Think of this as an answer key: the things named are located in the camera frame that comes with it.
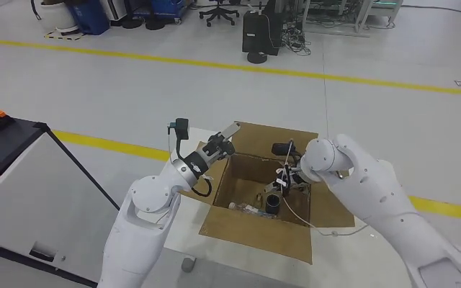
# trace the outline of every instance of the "cardboard box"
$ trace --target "cardboard box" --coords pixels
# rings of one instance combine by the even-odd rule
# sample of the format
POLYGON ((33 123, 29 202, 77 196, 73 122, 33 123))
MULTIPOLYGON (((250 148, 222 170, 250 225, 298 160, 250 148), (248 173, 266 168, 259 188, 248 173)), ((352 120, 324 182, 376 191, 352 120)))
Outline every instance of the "cardboard box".
MULTIPOLYGON (((271 251, 312 264, 310 228, 298 220, 282 201, 277 219, 268 219, 228 209, 230 202, 254 204, 256 194, 275 180, 277 168, 284 157, 272 154, 273 143, 295 141, 297 150, 304 153, 310 140, 318 134, 277 127, 241 123, 233 136, 236 153, 218 161, 206 173, 213 178, 212 193, 200 197, 191 192, 183 195, 211 205, 200 235, 240 243, 271 251)), ((206 191, 200 179, 195 189, 206 191)), ((314 184, 310 197, 293 189, 286 198, 288 204, 303 219, 317 227, 354 227, 354 216, 328 190, 325 184, 314 184)))

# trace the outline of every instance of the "office chair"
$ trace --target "office chair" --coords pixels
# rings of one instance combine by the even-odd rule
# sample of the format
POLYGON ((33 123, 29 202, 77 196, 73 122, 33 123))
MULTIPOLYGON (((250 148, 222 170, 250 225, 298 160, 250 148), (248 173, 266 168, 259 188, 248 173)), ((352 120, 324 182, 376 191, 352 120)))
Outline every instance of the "office chair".
POLYGON ((221 19, 221 16, 222 16, 224 19, 230 21, 230 24, 232 26, 235 25, 236 23, 233 21, 232 18, 228 16, 228 14, 235 14, 236 17, 238 18, 240 16, 238 11, 237 10, 227 10, 227 9, 221 8, 219 5, 223 3, 223 0, 216 0, 216 2, 218 3, 216 5, 216 8, 211 9, 210 11, 206 11, 206 12, 199 12, 200 19, 203 19, 204 15, 211 15, 211 17, 207 19, 207 26, 211 27, 211 20, 213 20, 215 17, 218 17, 218 19, 221 19))

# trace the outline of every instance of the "white table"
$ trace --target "white table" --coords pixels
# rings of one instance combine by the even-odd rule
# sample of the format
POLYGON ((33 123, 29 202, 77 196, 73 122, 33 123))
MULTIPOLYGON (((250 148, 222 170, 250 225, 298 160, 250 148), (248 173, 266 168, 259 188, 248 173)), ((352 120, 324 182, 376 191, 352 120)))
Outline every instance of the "white table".
MULTIPOLYGON (((190 129, 182 142, 187 155, 213 131, 190 129)), ((237 243, 199 235, 210 206, 182 197, 165 248, 301 287, 411 287, 398 254, 372 228, 346 237, 323 237, 312 231, 313 265, 237 243)), ((357 227, 363 222, 356 218, 357 227)), ((356 228, 339 228, 351 232, 356 228)))

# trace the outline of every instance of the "box flap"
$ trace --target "box flap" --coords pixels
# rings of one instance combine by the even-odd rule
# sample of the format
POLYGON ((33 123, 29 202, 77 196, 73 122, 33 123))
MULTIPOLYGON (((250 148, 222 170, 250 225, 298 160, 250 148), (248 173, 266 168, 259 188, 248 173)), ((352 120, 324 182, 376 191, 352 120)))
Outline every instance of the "box flap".
MULTIPOLYGON (((200 142, 198 147, 200 147, 203 144, 204 144, 203 142, 200 142)), ((190 192, 181 191, 181 194, 183 194, 184 196, 199 200, 203 203, 212 205, 216 197, 216 191, 218 190, 218 187, 223 177, 223 172, 224 172, 224 169, 227 163, 228 163, 228 159, 216 161, 214 162, 213 165, 211 165, 210 170, 208 170, 205 173, 206 176, 212 177, 212 180, 210 180, 211 188, 212 188, 210 196, 202 197, 202 196, 195 194, 193 191, 190 191, 190 192)), ((199 181, 197 182, 197 184, 195 184, 194 188, 201 193, 206 193, 208 191, 207 182, 205 182, 205 180, 202 177, 199 178, 199 181)))
POLYGON ((312 264, 310 229, 305 226, 212 206, 199 234, 312 264))
POLYGON ((257 125, 245 122, 241 124, 240 130, 232 137, 232 144, 236 152, 252 156, 259 156, 268 159, 281 160, 272 154, 272 144, 288 143, 290 139, 295 141, 296 149, 304 154, 309 141, 318 137, 317 133, 290 130, 278 127, 257 125))
POLYGON ((355 227, 353 214, 325 183, 313 184, 310 190, 310 223, 316 227, 355 227))

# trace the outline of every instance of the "yellow floor line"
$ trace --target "yellow floor line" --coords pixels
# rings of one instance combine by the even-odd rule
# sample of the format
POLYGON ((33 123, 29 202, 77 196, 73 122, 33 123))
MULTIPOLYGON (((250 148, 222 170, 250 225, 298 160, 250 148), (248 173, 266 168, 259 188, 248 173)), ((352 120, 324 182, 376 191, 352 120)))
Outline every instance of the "yellow floor line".
POLYGON ((438 202, 435 200, 424 199, 416 196, 410 196, 410 200, 414 207, 421 212, 429 212, 461 218, 461 205, 438 202))
MULTIPOLYGON (((117 141, 95 138, 91 136, 79 135, 75 133, 57 130, 54 130, 53 133, 58 137, 59 140, 67 143, 79 144, 93 148, 100 148, 104 150, 110 150, 144 158, 151 158, 158 161, 167 161, 169 159, 168 151, 164 150, 121 143, 117 141)), ((419 211, 461 218, 461 205, 438 202, 415 196, 410 196, 410 200, 415 206, 415 208, 419 211)))
POLYGON ((58 137, 59 140, 67 143, 79 144, 94 148, 101 148, 104 150, 110 150, 144 158, 151 158, 159 161, 167 161, 170 157, 168 151, 158 150, 154 148, 121 143, 117 141, 95 138, 63 131, 54 130, 53 133, 56 135, 56 137, 58 137))
POLYGON ((67 51, 67 52, 99 55, 99 56, 107 56, 107 57, 129 58, 129 59, 144 60, 144 61, 156 61, 156 62, 173 63, 173 64, 179 64, 179 65, 202 66, 202 67, 220 68, 220 69, 228 69, 228 70, 276 74, 276 75, 283 75, 283 76, 317 78, 317 79, 326 79, 326 80, 332 80, 332 81, 343 81, 343 82, 355 83, 355 84, 386 86, 386 87, 411 89, 411 90, 419 90, 419 91, 432 91, 432 92, 439 92, 439 93, 446 93, 446 94, 461 94, 461 89, 457 89, 457 88, 444 88, 444 87, 439 87, 439 86, 410 84, 410 83, 384 81, 384 80, 374 80, 374 79, 368 79, 368 78, 328 75, 328 74, 323 74, 323 73, 312 73, 312 72, 294 71, 294 70, 276 69, 276 68, 265 68, 261 66, 233 65, 233 64, 216 63, 216 62, 210 62, 210 61, 201 61, 201 60, 167 58, 167 57, 142 55, 142 54, 135 54, 135 53, 124 53, 124 52, 95 50, 95 49, 86 49, 86 48, 74 48, 74 47, 66 47, 66 46, 59 46, 59 45, 47 45, 47 44, 39 44, 39 43, 16 42, 16 41, 6 41, 6 40, 0 40, 0 45, 67 51))

